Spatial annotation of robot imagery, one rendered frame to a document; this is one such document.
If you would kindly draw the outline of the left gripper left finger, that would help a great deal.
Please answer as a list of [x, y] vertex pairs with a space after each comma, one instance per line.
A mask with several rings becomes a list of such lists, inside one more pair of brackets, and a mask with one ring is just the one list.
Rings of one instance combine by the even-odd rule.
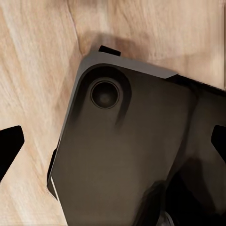
[[20, 125], [0, 130], [0, 182], [24, 144]]

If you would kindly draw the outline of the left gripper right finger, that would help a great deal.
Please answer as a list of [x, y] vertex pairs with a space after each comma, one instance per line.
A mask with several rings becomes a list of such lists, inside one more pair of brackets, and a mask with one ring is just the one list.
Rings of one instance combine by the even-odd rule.
[[216, 125], [212, 132], [211, 142], [226, 163], [226, 127]]

